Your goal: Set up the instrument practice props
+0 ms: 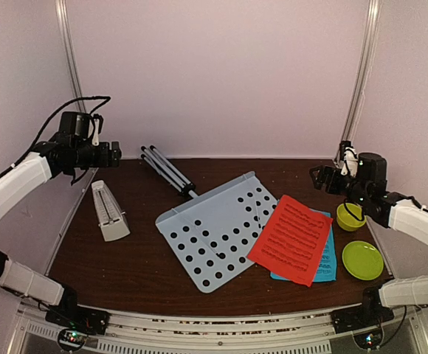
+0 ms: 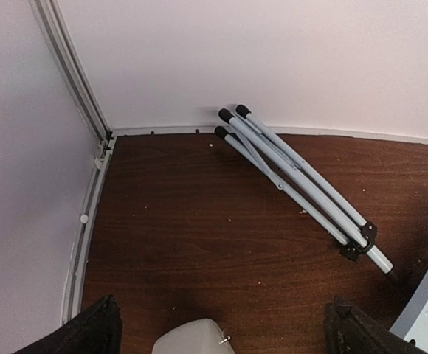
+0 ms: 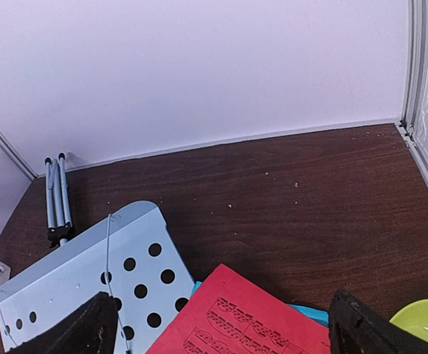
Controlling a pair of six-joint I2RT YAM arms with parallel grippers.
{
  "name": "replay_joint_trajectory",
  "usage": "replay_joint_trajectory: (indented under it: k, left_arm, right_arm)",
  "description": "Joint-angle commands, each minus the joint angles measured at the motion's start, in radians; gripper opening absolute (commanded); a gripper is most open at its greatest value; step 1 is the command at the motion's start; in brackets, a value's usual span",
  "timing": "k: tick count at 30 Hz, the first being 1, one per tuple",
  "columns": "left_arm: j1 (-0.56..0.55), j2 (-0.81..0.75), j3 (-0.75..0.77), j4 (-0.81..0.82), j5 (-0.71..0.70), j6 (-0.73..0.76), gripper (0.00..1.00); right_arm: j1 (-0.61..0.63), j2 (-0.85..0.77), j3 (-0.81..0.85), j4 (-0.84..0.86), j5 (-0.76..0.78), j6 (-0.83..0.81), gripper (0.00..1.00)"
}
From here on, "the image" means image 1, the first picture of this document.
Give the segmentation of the red sheet music mat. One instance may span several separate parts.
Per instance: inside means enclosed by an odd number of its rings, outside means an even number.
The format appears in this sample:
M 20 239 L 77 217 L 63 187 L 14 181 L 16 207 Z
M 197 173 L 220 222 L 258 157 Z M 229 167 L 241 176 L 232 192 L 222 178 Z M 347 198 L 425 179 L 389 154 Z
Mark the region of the red sheet music mat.
M 298 285 L 310 287 L 333 219 L 283 195 L 247 259 Z

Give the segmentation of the grey music stand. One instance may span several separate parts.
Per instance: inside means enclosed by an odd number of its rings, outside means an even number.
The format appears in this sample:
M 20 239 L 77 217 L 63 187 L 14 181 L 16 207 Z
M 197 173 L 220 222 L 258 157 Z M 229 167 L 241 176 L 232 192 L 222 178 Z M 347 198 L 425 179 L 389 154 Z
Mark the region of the grey music stand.
M 250 171 L 201 195 L 155 146 L 142 159 L 188 200 L 157 217 L 155 225 L 204 294 L 252 266 L 247 255 L 274 212 L 277 199 Z

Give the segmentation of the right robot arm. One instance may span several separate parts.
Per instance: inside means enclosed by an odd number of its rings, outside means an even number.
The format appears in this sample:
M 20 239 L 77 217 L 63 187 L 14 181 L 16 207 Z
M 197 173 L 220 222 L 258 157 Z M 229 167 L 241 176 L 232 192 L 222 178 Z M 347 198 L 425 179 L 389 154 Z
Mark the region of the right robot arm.
M 387 188 L 387 161 L 376 153 L 342 152 L 338 167 L 309 171 L 314 188 L 341 195 L 361 207 L 384 251 L 393 278 L 364 291 L 362 303 L 333 313 L 338 325 L 374 325 L 392 318 L 392 308 L 428 307 L 428 208 L 415 197 Z

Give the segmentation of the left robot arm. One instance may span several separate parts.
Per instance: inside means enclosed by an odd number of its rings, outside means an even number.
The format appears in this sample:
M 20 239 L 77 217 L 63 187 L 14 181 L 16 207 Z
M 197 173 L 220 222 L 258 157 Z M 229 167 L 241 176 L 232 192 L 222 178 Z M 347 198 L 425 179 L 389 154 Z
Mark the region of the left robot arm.
M 116 167 L 122 151 L 118 142 L 101 142 L 103 117 L 65 111 L 58 131 L 48 141 L 32 143 L 23 159 L 0 175 L 0 221 L 31 192 L 59 174 Z M 84 312 L 70 287 L 11 260 L 0 250 L 0 287 L 30 297 L 50 308 L 67 327 L 77 327 Z

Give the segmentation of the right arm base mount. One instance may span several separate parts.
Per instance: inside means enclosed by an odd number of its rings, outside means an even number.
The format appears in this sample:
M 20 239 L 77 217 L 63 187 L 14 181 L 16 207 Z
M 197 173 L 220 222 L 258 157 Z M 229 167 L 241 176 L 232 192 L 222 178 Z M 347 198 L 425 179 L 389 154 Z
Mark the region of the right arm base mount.
M 334 310 L 331 313 L 335 333 L 351 333 L 357 347 L 367 351 L 377 350 L 384 343 L 382 325 L 393 319 L 391 309 L 369 314 L 361 306 Z

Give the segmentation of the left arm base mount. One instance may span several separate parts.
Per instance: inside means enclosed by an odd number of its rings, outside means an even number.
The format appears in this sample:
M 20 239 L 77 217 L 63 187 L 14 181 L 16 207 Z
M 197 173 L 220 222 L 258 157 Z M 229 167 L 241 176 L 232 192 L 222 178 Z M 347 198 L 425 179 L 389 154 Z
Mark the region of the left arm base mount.
M 56 306 L 45 306 L 45 320 L 61 327 L 56 342 L 62 351 L 74 353 L 81 350 L 91 336 L 106 333 L 110 313 L 77 306 L 75 312 L 63 312 Z

